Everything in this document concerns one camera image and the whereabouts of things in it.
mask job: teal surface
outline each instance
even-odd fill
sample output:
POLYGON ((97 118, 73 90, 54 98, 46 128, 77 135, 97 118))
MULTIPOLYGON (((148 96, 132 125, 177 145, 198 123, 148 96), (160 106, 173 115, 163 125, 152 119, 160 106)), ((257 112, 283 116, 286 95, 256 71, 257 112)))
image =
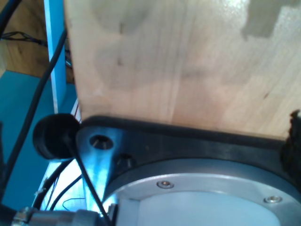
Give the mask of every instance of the teal surface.
MULTIPOLYGON (((13 72, 5 72, 0 78, 0 121, 4 124, 2 141, 5 162, 13 149, 39 80, 39 78, 13 72)), ((70 113, 76 100, 75 86, 68 84, 66 88, 61 113, 70 113)), ((35 152, 32 131, 39 119, 53 113, 51 81, 48 81, 7 186, 2 201, 4 205, 14 209, 32 205, 34 193, 39 188, 49 163, 35 152)))

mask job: black cable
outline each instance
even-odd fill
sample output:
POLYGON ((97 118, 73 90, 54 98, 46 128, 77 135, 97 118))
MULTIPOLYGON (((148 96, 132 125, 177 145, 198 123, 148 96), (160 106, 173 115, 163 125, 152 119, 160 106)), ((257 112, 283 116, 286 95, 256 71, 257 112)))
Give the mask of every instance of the black cable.
POLYGON ((23 143, 26 139, 26 136, 28 134, 28 131, 30 129, 30 126, 31 126, 31 123, 32 123, 32 119, 34 117, 34 114, 35 114, 35 111, 37 109, 37 106, 39 104, 39 100, 40 100, 40 97, 41 97, 41 94, 43 92, 43 89, 50 77, 50 74, 61 54, 61 51, 63 49, 63 46, 64 46, 64 43, 65 43, 65 39, 67 37, 67 30, 65 29, 60 37, 60 40, 57 44, 57 47, 55 49, 55 52, 51 58, 51 61, 49 63, 49 66, 47 68, 47 70, 45 71, 45 73, 43 74, 43 77, 40 79, 39 81, 39 84, 34 92, 34 95, 33 95, 33 98, 32 98, 32 102, 30 104, 30 107, 29 107, 29 110, 27 112, 27 115, 26 115, 26 118, 24 120, 24 123, 23 123, 23 126, 22 126, 22 129, 21 129, 21 132, 18 136, 18 139, 15 143, 15 146, 14 146, 14 149, 12 151, 12 153, 10 154, 9 156, 9 159, 8 159, 8 162, 6 164, 6 167, 5 167, 5 171, 4 171, 4 181, 2 182, 1 184, 1 188, 2 188, 2 192, 0 193, 0 201, 2 200, 3 198, 3 194, 4 194, 4 191, 7 187, 7 184, 8 184, 8 181, 9 181, 9 178, 10 178, 10 175, 13 171, 13 168, 15 166, 15 163, 16 163, 16 160, 20 154, 20 151, 22 149, 22 146, 23 146, 23 143))
POLYGON ((98 194, 90 180, 90 177, 86 171, 86 168, 84 166, 84 163, 82 162, 81 158, 80 158, 80 155, 78 154, 77 150, 75 150, 74 148, 70 147, 69 146, 69 151, 72 153, 72 155, 75 157, 76 161, 77 161, 77 164, 79 165, 79 168, 80 168, 80 171, 81 171, 81 174, 101 212, 101 214, 103 215, 103 219, 106 223, 107 226, 111 226, 111 220, 109 218, 109 216, 107 215, 107 213, 105 212, 105 209, 103 207, 103 204, 102 202, 100 201, 100 198, 98 197, 98 194))
POLYGON ((0 37, 8 25, 9 19, 22 0, 8 0, 0 14, 0 37))
POLYGON ((62 203, 63 208, 64 208, 65 210, 67 210, 67 211, 70 211, 69 209, 67 209, 67 208, 64 206, 65 202, 70 201, 70 200, 77 200, 77 199, 85 199, 85 198, 71 198, 71 199, 67 199, 67 200, 65 200, 65 201, 62 203))
POLYGON ((55 183, 54 183, 53 186, 52 186, 52 190, 51 190, 51 193, 50 193, 50 196, 49 196, 47 205, 46 205, 46 207, 45 207, 45 210, 47 210, 47 208, 48 208, 48 206, 49 206, 49 204, 50 204, 51 198, 52 198, 52 196, 53 196, 53 192, 55 191, 55 188, 56 188, 56 185, 57 185, 57 183, 58 183, 59 178, 60 178, 60 175, 57 177, 55 183))
POLYGON ((36 39, 24 32, 8 32, 1 36, 1 40, 11 40, 11 41, 28 41, 28 42, 34 42, 38 45, 48 47, 48 43, 44 40, 36 39), (21 35, 22 38, 14 38, 15 35, 21 35))
POLYGON ((51 207, 49 210, 54 210, 55 209, 55 205, 58 203, 58 201, 60 200, 60 198, 72 187, 74 186, 79 180, 81 179, 81 175, 78 176, 74 181, 72 181, 64 190, 61 191, 61 193, 55 198, 55 200, 53 201, 53 203, 51 204, 51 207))
POLYGON ((37 208, 38 210, 41 208, 41 205, 43 203, 43 200, 53 185, 53 183, 56 181, 56 179, 60 176, 62 171, 72 162, 72 160, 64 161, 62 162, 55 171, 51 174, 51 176, 45 180, 44 185, 41 189, 41 192, 37 195, 35 198, 32 207, 37 208))

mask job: bolt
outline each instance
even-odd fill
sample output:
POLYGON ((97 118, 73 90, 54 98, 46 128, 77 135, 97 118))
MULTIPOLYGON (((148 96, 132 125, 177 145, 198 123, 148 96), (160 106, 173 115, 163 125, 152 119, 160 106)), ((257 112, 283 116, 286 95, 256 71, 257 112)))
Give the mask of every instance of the bolt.
POLYGON ((282 201, 282 198, 280 196, 275 196, 275 195, 264 199, 264 202, 266 202, 266 203, 278 203, 281 201, 282 201))
POLYGON ((163 181, 157 182, 157 186, 162 189, 170 189, 170 188, 174 187, 174 184, 170 183, 169 181, 163 180, 163 181))

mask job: white surface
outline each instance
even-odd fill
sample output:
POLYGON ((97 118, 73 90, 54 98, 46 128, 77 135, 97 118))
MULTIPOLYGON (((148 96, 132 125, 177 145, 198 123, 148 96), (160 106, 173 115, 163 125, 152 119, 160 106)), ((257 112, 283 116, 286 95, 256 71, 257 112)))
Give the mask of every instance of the white surface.
POLYGON ((254 202, 217 193, 182 192, 142 200, 137 225, 280 226, 280 222, 254 202))

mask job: black rubber knob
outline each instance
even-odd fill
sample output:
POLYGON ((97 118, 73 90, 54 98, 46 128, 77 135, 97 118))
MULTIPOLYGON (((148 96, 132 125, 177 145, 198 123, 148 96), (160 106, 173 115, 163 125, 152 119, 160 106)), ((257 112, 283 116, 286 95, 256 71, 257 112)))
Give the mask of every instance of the black rubber knob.
POLYGON ((289 137, 280 156, 284 170, 295 180, 301 190, 301 115, 299 110, 291 114, 289 137))
POLYGON ((33 131, 33 145, 45 159, 70 159, 79 122, 71 114, 54 114, 40 120, 33 131))

